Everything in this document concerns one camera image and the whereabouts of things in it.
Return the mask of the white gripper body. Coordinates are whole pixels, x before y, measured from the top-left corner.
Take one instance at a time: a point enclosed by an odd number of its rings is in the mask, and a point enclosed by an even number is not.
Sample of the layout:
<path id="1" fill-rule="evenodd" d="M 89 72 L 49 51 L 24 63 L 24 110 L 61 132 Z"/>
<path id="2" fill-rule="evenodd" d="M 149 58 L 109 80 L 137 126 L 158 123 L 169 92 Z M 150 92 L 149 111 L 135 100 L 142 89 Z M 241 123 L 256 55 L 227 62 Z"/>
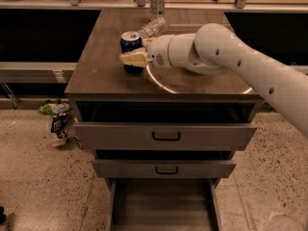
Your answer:
<path id="1" fill-rule="evenodd" d="M 147 46 L 147 53 L 156 67 L 171 68 L 168 56 L 169 44 L 174 35 L 162 35 L 154 38 Z"/>

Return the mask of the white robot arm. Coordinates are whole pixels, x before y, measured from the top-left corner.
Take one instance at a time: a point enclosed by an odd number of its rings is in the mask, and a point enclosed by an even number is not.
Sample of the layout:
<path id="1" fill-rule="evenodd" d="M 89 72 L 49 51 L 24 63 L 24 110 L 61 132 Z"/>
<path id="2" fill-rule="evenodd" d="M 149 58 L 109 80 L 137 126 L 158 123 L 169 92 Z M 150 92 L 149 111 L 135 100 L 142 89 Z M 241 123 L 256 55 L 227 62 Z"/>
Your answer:
<path id="1" fill-rule="evenodd" d="M 147 38 L 142 47 L 119 55 L 139 67 L 182 67 L 200 74 L 232 70 L 308 136 L 308 76 L 249 47 L 226 27 L 209 23 L 194 34 Z"/>

